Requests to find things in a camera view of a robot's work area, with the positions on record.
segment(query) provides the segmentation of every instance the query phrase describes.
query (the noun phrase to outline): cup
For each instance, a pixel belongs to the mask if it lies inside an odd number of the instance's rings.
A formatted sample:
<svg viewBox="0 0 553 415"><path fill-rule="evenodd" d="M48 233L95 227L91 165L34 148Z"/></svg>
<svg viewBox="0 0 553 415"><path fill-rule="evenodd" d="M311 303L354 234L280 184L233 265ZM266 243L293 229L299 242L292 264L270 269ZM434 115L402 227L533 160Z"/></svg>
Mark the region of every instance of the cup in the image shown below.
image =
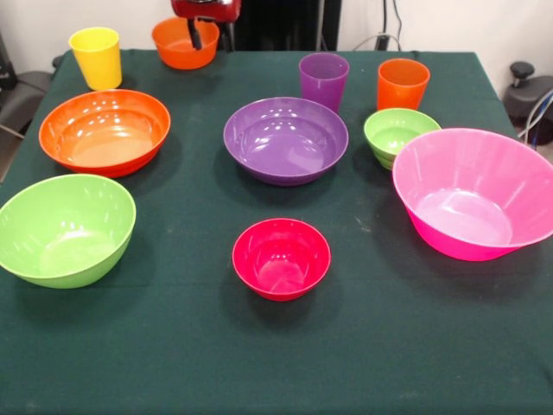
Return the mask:
<svg viewBox="0 0 553 415"><path fill-rule="evenodd" d="M119 34L108 28L87 28L69 38L86 84L94 91L121 85Z"/></svg>
<svg viewBox="0 0 553 415"><path fill-rule="evenodd" d="M377 110L418 109L430 80L430 71L421 62L396 58L378 67Z"/></svg>
<svg viewBox="0 0 553 415"><path fill-rule="evenodd" d="M304 56L299 67L302 98L338 112L349 74L347 60L337 54L320 52Z"/></svg>

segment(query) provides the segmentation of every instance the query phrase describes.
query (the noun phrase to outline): plastic bowl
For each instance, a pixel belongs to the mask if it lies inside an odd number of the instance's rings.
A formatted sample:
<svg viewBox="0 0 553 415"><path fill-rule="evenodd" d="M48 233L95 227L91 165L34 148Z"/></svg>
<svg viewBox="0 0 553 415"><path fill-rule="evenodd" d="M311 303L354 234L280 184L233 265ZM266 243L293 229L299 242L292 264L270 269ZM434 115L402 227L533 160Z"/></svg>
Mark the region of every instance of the plastic bowl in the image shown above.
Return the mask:
<svg viewBox="0 0 553 415"><path fill-rule="evenodd" d="M269 98L240 108L226 122L225 146L257 179L277 186L312 182L347 148L347 128L332 110L301 98Z"/></svg>
<svg viewBox="0 0 553 415"><path fill-rule="evenodd" d="M553 166L512 138L444 129L405 145L393 181L421 237L457 259L494 259L553 234Z"/></svg>
<svg viewBox="0 0 553 415"><path fill-rule="evenodd" d="M192 45L187 20L171 17L158 23L152 30L159 57L167 66L174 69L198 69L215 58L219 28L212 22L194 22L200 35L201 49Z"/></svg>
<svg viewBox="0 0 553 415"><path fill-rule="evenodd" d="M293 219L252 225L232 249L234 270L261 297L289 301L312 290L330 266L327 240L314 227Z"/></svg>
<svg viewBox="0 0 553 415"><path fill-rule="evenodd" d="M123 255L136 217L132 196L111 179L65 175L38 182L0 209L0 265L45 287L92 284Z"/></svg>
<svg viewBox="0 0 553 415"><path fill-rule="evenodd" d="M78 173L126 176L162 147L167 108L145 93L114 89L85 93L52 110L39 130L44 152Z"/></svg>
<svg viewBox="0 0 553 415"><path fill-rule="evenodd" d="M440 125L422 112L390 108L374 112L365 121L365 138L377 160L391 170L397 153L413 138L440 130Z"/></svg>

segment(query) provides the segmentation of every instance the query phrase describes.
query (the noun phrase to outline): large orange bowl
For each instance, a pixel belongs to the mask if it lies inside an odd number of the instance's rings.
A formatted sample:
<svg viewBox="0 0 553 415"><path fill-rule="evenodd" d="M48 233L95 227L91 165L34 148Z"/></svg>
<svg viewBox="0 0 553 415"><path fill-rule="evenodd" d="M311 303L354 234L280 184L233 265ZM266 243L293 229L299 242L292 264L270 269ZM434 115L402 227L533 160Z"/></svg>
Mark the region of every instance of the large orange bowl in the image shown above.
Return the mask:
<svg viewBox="0 0 553 415"><path fill-rule="evenodd" d="M146 93L97 91L51 111L42 121L39 142L48 156L72 171L120 177L154 158L170 124L165 105Z"/></svg>

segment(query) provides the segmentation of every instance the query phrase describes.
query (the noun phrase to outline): purple bowl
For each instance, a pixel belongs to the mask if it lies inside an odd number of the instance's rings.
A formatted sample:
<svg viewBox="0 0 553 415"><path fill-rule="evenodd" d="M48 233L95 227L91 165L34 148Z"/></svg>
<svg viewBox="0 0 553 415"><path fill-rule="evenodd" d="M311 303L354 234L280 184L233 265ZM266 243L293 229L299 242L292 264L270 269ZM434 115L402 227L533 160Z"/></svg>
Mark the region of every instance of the purple bowl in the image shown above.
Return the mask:
<svg viewBox="0 0 553 415"><path fill-rule="evenodd" d="M277 186L312 182L347 148L347 128L332 110L301 98L267 98L228 119L225 146L257 179Z"/></svg>

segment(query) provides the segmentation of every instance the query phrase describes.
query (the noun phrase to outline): large green bowl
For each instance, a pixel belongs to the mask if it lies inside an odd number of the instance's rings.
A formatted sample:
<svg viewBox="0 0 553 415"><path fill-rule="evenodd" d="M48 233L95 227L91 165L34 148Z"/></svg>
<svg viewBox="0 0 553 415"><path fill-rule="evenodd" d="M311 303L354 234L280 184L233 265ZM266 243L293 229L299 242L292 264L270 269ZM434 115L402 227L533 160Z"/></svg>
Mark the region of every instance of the large green bowl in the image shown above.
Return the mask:
<svg viewBox="0 0 553 415"><path fill-rule="evenodd" d="M391 170L397 153L413 138L440 130L440 125L422 112L390 108L374 112L365 121L365 138L377 160Z"/></svg>
<svg viewBox="0 0 553 415"><path fill-rule="evenodd" d="M102 176L38 182L0 209L0 265L33 284L77 288L121 258L137 218L130 193Z"/></svg>

